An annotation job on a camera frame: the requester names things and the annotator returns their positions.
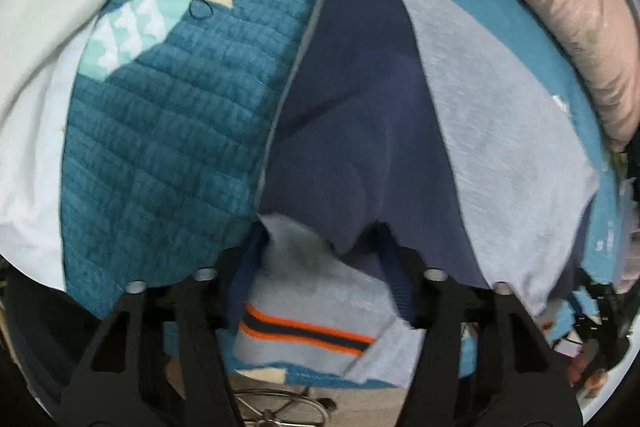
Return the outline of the teal quilted bed cover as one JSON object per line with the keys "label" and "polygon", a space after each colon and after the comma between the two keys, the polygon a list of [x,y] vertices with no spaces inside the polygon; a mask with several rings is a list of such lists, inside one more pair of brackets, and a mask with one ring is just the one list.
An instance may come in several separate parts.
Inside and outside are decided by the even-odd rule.
{"label": "teal quilted bed cover", "polygon": [[[600,281],[623,190],[582,78],[521,0],[450,0],[502,42],[572,124],[598,188],[577,247]],[[108,0],[68,113],[61,220],[68,293],[104,317],[125,285],[175,283],[241,244],[269,135],[318,0]]]}

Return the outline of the white blanket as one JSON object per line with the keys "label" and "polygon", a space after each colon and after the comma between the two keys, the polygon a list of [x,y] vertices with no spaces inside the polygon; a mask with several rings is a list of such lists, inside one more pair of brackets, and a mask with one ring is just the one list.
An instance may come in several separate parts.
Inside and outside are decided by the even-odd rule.
{"label": "white blanket", "polygon": [[70,92],[107,0],[1,0],[1,254],[65,287],[60,225]]}

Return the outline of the chair base with wheels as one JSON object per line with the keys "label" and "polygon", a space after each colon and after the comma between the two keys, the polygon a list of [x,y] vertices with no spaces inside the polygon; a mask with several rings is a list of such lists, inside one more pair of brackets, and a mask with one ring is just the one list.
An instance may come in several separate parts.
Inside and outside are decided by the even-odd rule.
{"label": "chair base with wheels", "polygon": [[323,427],[337,411],[333,399],[313,398],[309,388],[241,389],[233,394],[245,426]]}

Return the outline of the grey and navy sweater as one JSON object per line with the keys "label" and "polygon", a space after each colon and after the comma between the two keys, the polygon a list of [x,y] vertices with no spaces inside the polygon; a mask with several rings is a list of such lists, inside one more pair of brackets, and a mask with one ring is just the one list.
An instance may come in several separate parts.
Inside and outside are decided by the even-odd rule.
{"label": "grey and navy sweater", "polygon": [[543,317],[597,188],[559,105],[459,5],[318,0],[269,135],[269,242],[234,356],[405,387],[422,335],[398,249]]}

